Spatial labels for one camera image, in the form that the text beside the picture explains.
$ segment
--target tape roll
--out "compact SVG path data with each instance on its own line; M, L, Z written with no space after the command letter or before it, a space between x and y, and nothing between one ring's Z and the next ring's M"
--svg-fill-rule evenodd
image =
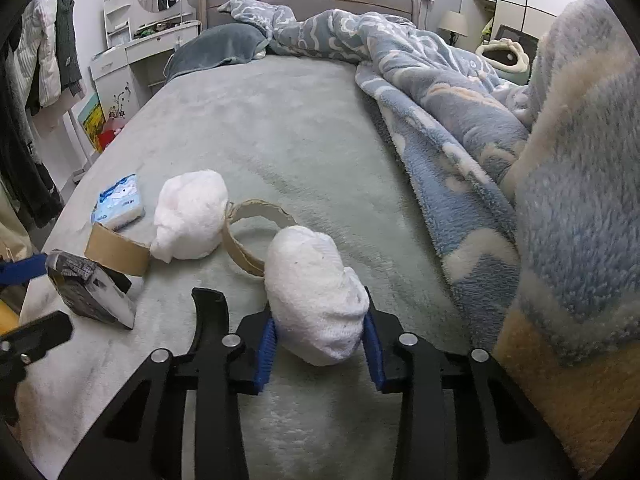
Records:
M95 223L84 256L108 269L129 276L143 276L149 264L149 248Z
M222 227L222 244L231 259L242 269L253 276L264 277L264 261L251 254L231 232L231 226L244 218L261 216L275 222L281 229L298 225L293 216L279 205L264 200L246 200L234 205L229 202L226 206L225 223Z

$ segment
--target metal screw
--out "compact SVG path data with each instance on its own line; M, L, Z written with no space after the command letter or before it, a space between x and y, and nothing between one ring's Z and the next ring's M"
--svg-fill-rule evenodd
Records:
M414 346L418 344L418 336L410 332L405 332L398 338L398 341L403 346Z
M489 354L486 350L476 348L471 352L471 358L478 363L484 363L489 360Z
M164 363L169 358L169 352L164 348L154 350L151 354L151 360L155 363Z
M228 348L234 348L242 342L239 335L227 334L222 338L222 344Z

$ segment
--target bed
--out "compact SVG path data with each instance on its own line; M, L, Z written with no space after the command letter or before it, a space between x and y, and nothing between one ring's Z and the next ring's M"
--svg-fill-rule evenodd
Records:
M207 27L228 20L215 11L224 1L200 0ZM417 0L267 1L291 6L300 18L341 7L397 14L415 23L418 13ZM354 81L355 70L330 60L267 56L177 77L135 115L84 177L44 251L82 254L98 193L130 173L139 177L146 216L124 234L150 243L164 181L211 168L223 175L235 202L278 203L300 223L332 236L376 305L397 314L406 329L438 348L465 352L468 336L420 207L396 162L378 106ZM279 110L285 106L282 120ZM274 231L247 221L236 233L264 254ZM153 261L132 332L74 316L72 340L30 367L18 393L21 437L48 479L56 478L96 416L153 349L187 350L194 332L194 286L226 295L233 328L266 301L261 280L236 267L222 248L202 260ZM47 278L34 280L22 322L53 310L67 312ZM391 476L400 397L375 393L361 350L329 368L278 351L271 377L260 397L241 399L252 478ZM193 424L193 407L186 421ZM188 437L184 449L188 480L193 477Z

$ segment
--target rolled white cloth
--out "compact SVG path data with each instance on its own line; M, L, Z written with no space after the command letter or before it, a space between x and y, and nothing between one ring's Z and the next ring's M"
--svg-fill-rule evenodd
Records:
M369 296L330 236L302 226L278 232L267 250L264 286L278 342L289 351L327 366L357 348Z
M225 181L213 170L167 180L154 216L152 256L169 263L172 258L196 260L210 254L222 241L226 202Z

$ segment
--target blue patterned blanket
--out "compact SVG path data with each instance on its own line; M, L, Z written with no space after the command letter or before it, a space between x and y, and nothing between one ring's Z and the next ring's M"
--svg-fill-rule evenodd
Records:
M259 28L276 54L358 64L422 207L475 346L491 348L518 286L515 214L499 189L529 135L490 93L504 83L475 54L397 16L231 0L218 10Z

